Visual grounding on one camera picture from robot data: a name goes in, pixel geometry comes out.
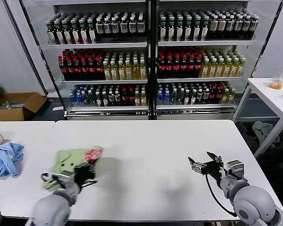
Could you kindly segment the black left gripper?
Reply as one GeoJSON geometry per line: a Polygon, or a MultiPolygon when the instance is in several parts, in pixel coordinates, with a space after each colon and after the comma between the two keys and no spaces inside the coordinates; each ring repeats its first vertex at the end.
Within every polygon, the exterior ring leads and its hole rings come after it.
{"type": "Polygon", "coordinates": [[[95,166],[90,163],[81,163],[74,167],[75,182],[86,183],[96,177],[95,166]]]}

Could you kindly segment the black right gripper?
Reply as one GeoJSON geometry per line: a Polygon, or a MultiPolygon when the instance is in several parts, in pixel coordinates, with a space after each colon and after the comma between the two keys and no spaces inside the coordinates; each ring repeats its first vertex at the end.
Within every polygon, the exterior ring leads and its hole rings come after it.
{"type": "Polygon", "coordinates": [[[214,153],[207,152],[207,155],[212,159],[206,163],[200,163],[193,160],[188,156],[188,161],[191,166],[191,170],[201,173],[202,175],[210,175],[212,177],[221,177],[224,172],[224,163],[221,156],[217,156],[214,153]]]}

